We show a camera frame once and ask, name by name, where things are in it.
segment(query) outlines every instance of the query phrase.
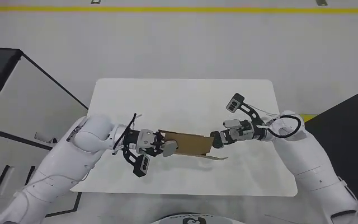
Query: yellow floor line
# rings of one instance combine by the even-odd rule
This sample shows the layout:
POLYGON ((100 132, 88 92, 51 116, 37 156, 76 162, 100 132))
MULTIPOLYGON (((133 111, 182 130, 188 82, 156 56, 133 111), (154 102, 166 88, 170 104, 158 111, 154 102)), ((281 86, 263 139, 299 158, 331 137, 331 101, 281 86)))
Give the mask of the yellow floor line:
POLYGON ((0 12, 357 14, 358 8, 0 6, 0 12))
POLYGON ((300 114, 300 116, 303 118, 303 120, 305 122, 311 120, 312 118, 314 118, 316 115, 314 114, 300 114))

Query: brown cardboard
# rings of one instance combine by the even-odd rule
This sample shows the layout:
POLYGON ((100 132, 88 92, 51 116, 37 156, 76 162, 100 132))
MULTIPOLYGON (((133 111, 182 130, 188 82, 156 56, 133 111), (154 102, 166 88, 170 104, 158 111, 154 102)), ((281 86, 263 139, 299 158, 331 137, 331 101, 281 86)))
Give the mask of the brown cardboard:
POLYGON ((165 141, 174 140, 178 144, 178 149, 175 154, 196 156, 202 158, 209 158, 211 160, 224 160, 226 158, 216 158, 207 156, 213 144, 214 137, 204 137, 196 134, 184 134, 177 132, 169 132, 166 130, 159 130, 165 134, 165 141))

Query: white tabletop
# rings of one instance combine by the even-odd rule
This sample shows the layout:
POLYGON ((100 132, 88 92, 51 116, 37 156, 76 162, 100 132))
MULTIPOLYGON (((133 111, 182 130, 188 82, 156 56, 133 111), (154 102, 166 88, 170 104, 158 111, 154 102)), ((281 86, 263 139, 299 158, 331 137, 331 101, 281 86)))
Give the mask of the white tabletop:
MULTIPOLYGON (((240 93, 245 102, 278 113, 274 88, 268 80, 102 79, 96 83, 88 115, 106 114, 113 123, 127 124, 143 114, 135 129, 170 130, 209 136, 224 130, 227 119, 249 119, 226 110, 240 93)), ((237 142, 211 149, 213 161, 173 155, 151 157, 146 176, 136 177, 121 153, 106 151, 75 192, 294 196, 295 179, 271 142, 237 142)))

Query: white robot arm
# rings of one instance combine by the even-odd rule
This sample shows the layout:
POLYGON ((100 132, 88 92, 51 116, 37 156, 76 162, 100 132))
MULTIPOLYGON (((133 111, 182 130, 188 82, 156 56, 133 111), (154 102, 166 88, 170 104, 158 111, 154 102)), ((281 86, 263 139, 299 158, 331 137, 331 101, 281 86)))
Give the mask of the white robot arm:
POLYGON ((321 202, 327 221, 347 223, 346 219, 341 222, 343 217, 352 221, 357 215, 357 200, 347 184, 336 175, 323 147, 304 129, 302 118, 292 111, 285 111, 265 124, 243 100, 243 96, 235 94, 227 109, 232 113, 238 109, 243 111, 251 117, 251 122, 225 121, 227 130, 211 133, 213 146, 222 148, 226 144, 249 139, 273 142, 276 152, 296 181, 321 202))
POLYGON ((147 173, 150 161, 147 155, 174 154, 175 141, 165 142, 160 132, 131 130, 131 123, 113 125, 103 115, 78 119, 43 159, 29 184, 14 195, 13 201, 0 214, 0 223, 41 223, 49 205, 84 180, 105 150, 113 150, 113 154, 122 150, 137 176, 147 173), (130 152, 132 144, 140 156, 130 152))

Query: gray floor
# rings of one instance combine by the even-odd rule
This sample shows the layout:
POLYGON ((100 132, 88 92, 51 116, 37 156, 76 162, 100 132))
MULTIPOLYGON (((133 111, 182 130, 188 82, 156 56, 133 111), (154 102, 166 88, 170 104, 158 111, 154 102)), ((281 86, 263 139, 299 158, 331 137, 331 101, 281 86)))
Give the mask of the gray floor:
POLYGON ((55 223, 151 223, 171 213, 197 212, 241 222, 326 223, 319 205, 298 186, 295 197, 217 197, 193 195, 83 193, 78 211, 46 218, 55 223))

